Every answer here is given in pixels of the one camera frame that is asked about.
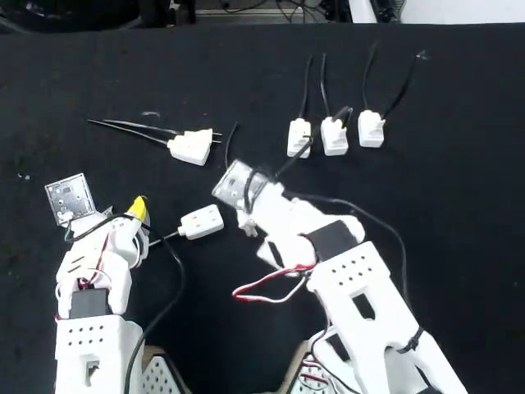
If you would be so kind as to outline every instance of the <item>perforated metal base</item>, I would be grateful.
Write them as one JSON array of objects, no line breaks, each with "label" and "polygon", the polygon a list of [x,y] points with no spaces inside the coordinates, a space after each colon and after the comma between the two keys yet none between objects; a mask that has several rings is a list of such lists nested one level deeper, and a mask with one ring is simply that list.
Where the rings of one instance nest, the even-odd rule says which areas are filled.
[{"label": "perforated metal base", "polygon": [[142,374],[144,394],[183,394],[171,370],[160,355],[154,356]]}]

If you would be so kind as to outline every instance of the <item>black table surface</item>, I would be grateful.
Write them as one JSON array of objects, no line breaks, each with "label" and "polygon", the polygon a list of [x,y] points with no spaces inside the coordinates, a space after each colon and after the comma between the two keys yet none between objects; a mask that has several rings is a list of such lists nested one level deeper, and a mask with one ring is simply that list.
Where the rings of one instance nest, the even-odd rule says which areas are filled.
[{"label": "black table surface", "polygon": [[[216,203],[225,144],[205,167],[87,118],[141,121],[181,130],[213,127],[231,155],[279,167],[297,116],[304,63],[315,55],[307,118],[324,118],[319,93],[328,54],[332,109],[363,108],[364,63],[372,109],[399,91],[425,50],[404,101],[386,123],[381,149],[358,146],[311,158],[283,178],[290,190],[351,199],[395,226],[408,249],[409,292],[418,321],[437,339],[472,393],[523,392],[525,351],[524,25],[272,26],[181,28],[102,34],[0,37],[0,370],[2,392],[49,393],[55,378],[55,273],[67,247],[44,185],[83,172],[98,209],[126,209],[148,196],[153,225]],[[155,111],[160,117],[144,117]],[[343,213],[340,207],[322,206]],[[148,339],[170,354],[196,393],[276,389],[299,343],[323,313],[303,291],[283,305],[238,303],[235,287],[269,273],[258,240],[226,228],[173,240],[188,272],[181,303]],[[363,221],[399,285],[399,246]],[[176,292],[177,269],[159,248],[136,272],[126,317],[144,326]],[[268,284],[284,294],[293,280]]]}]

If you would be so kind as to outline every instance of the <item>red wire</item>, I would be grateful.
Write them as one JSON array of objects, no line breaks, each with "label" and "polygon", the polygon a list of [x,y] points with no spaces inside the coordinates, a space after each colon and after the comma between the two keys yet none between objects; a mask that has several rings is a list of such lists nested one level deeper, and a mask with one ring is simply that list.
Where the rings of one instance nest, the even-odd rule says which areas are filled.
[{"label": "red wire", "polygon": [[231,295],[236,299],[236,300],[242,300],[242,301],[255,301],[255,300],[258,300],[257,296],[256,295],[240,295],[242,293],[245,293],[246,291],[260,285],[261,283],[264,283],[270,279],[273,279],[274,277],[280,277],[282,275],[286,275],[287,273],[297,273],[297,272],[302,272],[302,271],[308,271],[312,268],[315,267],[315,263],[313,264],[310,264],[310,265],[302,265],[302,264],[298,264],[296,265],[295,267],[293,268],[282,268],[278,271],[275,271],[274,273],[270,273],[268,275],[266,275],[265,277],[262,277],[261,279],[259,279],[258,281],[256,282],[252,282],[252,283],[249,283],[247,285],[243,285],[243,286],[240,286],[240,287],[237,287],[235,290],[233,290],[233,292],[231,293]]}]

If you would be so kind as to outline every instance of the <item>electrical plug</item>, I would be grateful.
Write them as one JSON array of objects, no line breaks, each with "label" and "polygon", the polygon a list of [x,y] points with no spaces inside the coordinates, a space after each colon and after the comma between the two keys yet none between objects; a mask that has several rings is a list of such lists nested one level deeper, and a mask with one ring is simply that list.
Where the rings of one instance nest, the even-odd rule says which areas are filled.
[{"label": "electrical plug", "polygon": [[321,137],[326,156],[340,156],[348,151],[346,127],[341,119],[325,118],[321,123]]},{"label": "electrical plug", "polygon": [[212,204],[182,217],[178,231],[180,236],[186,236],[189,240],[196,240],[223,228],[224,222],[219,208]]},{"label": "electrical plug", "polygon": [[385,140],[383,126],[385,120],[377,112],[366,109],[359,114],[359,144],[364,148],[379,148]]},{"label": "electrical plug", "polygon": [[[309,121],[298,117],[290,122],[290,130],[288,131],[288,146],[286,154],[288,157],[294,157],[305,144],[308,143],[312,136],[312,126]],[[306,149],[301,158],[307,158],[310,155],[310,148]]]}]

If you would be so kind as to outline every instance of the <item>red and white wire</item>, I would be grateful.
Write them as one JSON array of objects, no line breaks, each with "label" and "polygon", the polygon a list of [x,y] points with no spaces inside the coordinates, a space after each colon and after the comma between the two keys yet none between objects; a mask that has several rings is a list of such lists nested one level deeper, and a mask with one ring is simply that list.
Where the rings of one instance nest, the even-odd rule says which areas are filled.
[{"label": "red and white wire", "polygon": [[246,285],[237,287],[235,290],[233,290],[231,295],[236,300],[239,300],[239,301],[260,301],[260,302],[269,302],[271,304],[281,304],[281,303],[286,302],[287,300],[289,300],[297,291],[299,291],[301,286],[304,285],[304,283],[306,282],[306,277],[303,277],[299,281],[297,286],[295,286],[290,293],[285,295],[283,298],[280,298],[280,299],[277,299],[277,300],[275,300],[273,298],[264,297],[262,295],[244,295],[242,293],[244,293],[245,291],[260,285],[261,283],[264,283],[264,282],[266,282],[266,281],[268,281],[270,279],[273,279],[274,277],[280,277],[282,275],[286,275],[287,273],[306,272],[306,271],[309,271],[309,270],[313,269],[313,267],[315,267],[315,264],[312,264],[312,265],[297,265],[297,266],[295,266],[293,268],[282,268],[282,269],[279,269],[279,270],[275,271],[274,273],[270,273],[270,274],[266,275],[265,277],[262,277],[261,279],[255,281],[255,282],[248,283]]}]

